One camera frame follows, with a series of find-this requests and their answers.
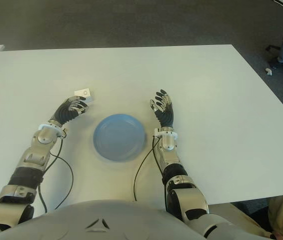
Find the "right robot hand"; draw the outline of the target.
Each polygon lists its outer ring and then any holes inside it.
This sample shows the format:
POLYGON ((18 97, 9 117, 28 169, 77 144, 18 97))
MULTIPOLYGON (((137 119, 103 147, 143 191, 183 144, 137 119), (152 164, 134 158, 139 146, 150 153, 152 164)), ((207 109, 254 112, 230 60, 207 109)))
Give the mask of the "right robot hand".
POLYGON ((151 99, 149 104, 162 128, 173 128, 174 110, 173 102, 169 94, 161 89, 155 93, 155 100, 151 99))

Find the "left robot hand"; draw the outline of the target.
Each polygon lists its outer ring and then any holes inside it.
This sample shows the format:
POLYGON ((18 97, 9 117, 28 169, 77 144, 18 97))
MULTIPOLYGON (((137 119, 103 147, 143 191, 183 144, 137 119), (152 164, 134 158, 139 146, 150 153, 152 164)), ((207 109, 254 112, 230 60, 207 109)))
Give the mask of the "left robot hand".
POLYGON ((86 113, 89 106, 85 103, 85 100, 85 97, 77 95, 67 98, 57 108, 49 121, 53 121, 62 126, 76 117, 86 113))

